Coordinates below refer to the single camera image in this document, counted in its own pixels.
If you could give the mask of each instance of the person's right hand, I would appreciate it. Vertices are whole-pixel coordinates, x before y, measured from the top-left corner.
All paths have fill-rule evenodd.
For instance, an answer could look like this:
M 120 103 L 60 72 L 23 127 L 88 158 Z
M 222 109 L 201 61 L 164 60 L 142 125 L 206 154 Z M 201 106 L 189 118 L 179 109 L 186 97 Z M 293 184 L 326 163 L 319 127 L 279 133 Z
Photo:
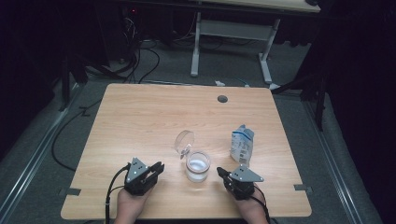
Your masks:
M 261 204 L 254 201 L 253 199 L 237 201 L 235 197 L 231 194 L 231 192 L 229 193 L 230 196 L 233 197 L 233 201 L 238 207 L 239 213 L 241 214 L 242 218 L 248 224 L 269 224 L 267 219 L 265 218 L 266 214 Z M 254 189 L 254 193 L 252 194 L 252 196 L 260 200 L 263 204 L 266 204 L 262 193 L 258 189 Z

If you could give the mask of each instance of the black round hole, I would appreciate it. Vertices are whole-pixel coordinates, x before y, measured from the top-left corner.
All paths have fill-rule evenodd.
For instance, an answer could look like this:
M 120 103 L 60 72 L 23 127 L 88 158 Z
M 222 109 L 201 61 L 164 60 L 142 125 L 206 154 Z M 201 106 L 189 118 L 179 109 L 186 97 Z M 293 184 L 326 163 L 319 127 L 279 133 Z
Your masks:
M 227 103 L 228 98 L 227 98 L 227 96 L 225 96 L 225 95 L 220 95 L 220 96 L 218 96 L 218 101 L 219 101 L 220 103 Z

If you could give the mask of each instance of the desk top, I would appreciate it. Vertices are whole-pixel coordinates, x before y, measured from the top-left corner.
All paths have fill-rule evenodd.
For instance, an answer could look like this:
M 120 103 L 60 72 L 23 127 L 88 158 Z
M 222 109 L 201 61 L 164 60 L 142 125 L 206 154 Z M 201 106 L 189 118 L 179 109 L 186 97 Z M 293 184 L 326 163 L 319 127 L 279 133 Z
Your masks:
M 228 97 L 227 103 L 218 101 Z M 238 166 L 230 156 L 231 134 L 241 124 L 254 133 L 250 169 L 264 178 L 264 192 L 272 217 L 307 217 L 311 207 L 291 154 L 272 93 L 263 88 L 127 85 L 107 87 L 90 136 L 78 164 L 62 217 L 105 217 L 106 191 L 114 174 L 133 157 L 146 165 L 165 164 L 140 218 L 240 217 L 216 168 Z M 192 150 L 211 159 L 207 179 L 193 183 L 185 175 L 185 161 L 174 150 L 183 130 L 195 133 Z M 122 186 L 121 174 L 113 187 Z M 117 193 L 111 194 L 110 215 L 116 215 Z
M 245 7 L 265 7 L 301 12 L 320 12 L 319 6 L 310 6 L 305 0 L 201 0 L 202 2 L 241 5 Z

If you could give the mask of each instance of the gray carpet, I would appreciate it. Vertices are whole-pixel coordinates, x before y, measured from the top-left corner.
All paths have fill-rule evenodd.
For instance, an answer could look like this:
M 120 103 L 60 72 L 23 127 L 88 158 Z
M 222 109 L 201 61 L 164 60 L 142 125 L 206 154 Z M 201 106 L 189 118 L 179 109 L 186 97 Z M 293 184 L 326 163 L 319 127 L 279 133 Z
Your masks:
M 153 45 L 153 42 L 144 44 L 145 47 Z M 252 87 L 268 87 L 263 82 L 262 71 L 258 63 L 257 55 L 260 52 L 258 49 L 261 46 L 261 42 L 252 42 L 244 46 L 223 43 L 220 46 L 219 43 L 208 40 L 202 43 L 199 76 L 190 77 L 192 46 L 174 45 L 171 48 L 158 44 L 152 50 L 155 50 L 160 56 L 159 66 L 143 82 L 156 81 L 161 84 L 157 81 L 164 81 L 214 86 L 215 81 L 219 80 L 226 86 L 242 87 L 246 82 Z M 273 81 L 278 85 L 292 81 L 308 49 L 309 46 L 291 48 L 288 44 L 273 46 L 268 61 Z M 157 57 L 153 52 L 142 49 L 141 61 L 134 73 L 135 79 L 138 80 L 145 75 L 156 62 Z M 121 65 L 116 63 L 112 65 L 113 68 L 117 66 Z M 106 85 L 113 82 L 117 81 L 105 77 L 90 76 L 89 82 L 81 89 L 81 94 L 70 106 L 63 124 L 80 113 L 83 110 L 81 106 L 89 106 L 100 100 Z M 59 86 L 55 88 L 55 92 L 55 99 L 32 121 L 0 164 L 0 179 L 2 180 L 0 199 L 2 202 L 11 192 L 32 153 L 59 113 L 58 109 L 62 104 Z M 349 223 L 347 212 L 329 174 L 316 128 L 312 124 L 312 118 L 306 112 L 306 103 L 300 101 L 298 92 L 287 91 L 274 97 L 303 183 L 312 189 L 307 195 L 313 212 L 310 217 L 276 217 L 276 220 L 281 224 Z M 99 104 L 88 109 L 85 112 L 88 116 L 77 116 L 59 134 L 54 144 L 54 151 L 62 163 L 70 167 L 77 167 L 98 107 Z M 323 129 L 322 134 L 330 146 L 339 169 L 349 188 L 353 189 L 351 195 L 360 211 L 361 223 L 381 223 L 356 172 L 353 161 L 349 157 L 329 98 L 326 99 Z M 86 220 L 63 220 L 60 216 L 64 203 L 64 196 L 60 195 L 60 191 L 69 187 L 73 175 L 73 172 L 64 169 L 55 162 L 51 156 L 50 148 L 47 148 L 45 159 L 23 193 L 8 223 L 84 223 Z M 208 223 L 208 220 L 174 220 L 173 222 Z M 237 221 L 223 220 L 223 222 L 236 223 Z

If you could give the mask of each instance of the hand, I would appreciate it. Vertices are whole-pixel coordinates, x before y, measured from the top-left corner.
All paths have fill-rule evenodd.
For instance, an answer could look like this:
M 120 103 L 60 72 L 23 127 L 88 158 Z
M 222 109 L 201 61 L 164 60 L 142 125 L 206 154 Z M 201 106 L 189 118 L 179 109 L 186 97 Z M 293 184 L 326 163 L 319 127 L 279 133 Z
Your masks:
M 253 199 L 237 201 L 235 197 L 231 194 L 231 192 L 229 193 L 231 197 L 233 197 L 233 201 L 238 207 L 239 213 L 241 214 L 242 218 L 248 224 L 269 224 L 265 218 L 266 214 L 261 204 L 254 201 Z M 262 203 L 266 204 L 262 193 L 258 189 L 254 189 L 254 193 L 252 194 L 252 196 L 260 200 Z
M 134 223 L 143 212 L 143 207 L 152 189 L 149 189 L 143 196 L 134 196 L 125 189 L 121 189 L 117 199 L 117 217 L 114 223 Z

